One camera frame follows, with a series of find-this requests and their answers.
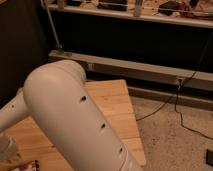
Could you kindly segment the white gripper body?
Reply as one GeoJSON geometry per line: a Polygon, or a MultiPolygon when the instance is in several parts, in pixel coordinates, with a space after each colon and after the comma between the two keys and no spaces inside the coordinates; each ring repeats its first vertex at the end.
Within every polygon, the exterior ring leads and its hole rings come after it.
{"type": "Polygon", "coordinates": [[[0,167],[13,167],[21,161],[16,141],[6,133],[0,133],[0,167]]]}

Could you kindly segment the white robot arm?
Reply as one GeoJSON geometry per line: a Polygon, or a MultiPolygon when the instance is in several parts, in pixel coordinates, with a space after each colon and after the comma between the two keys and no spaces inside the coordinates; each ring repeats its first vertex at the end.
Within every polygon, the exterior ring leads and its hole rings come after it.
{"type": "Polygon", "coordinates": [[[143,171],[85,88],[83,67],[61,60],[34,69],[0,108],[0,132],[32,117],[74,171],[143,171]]]}

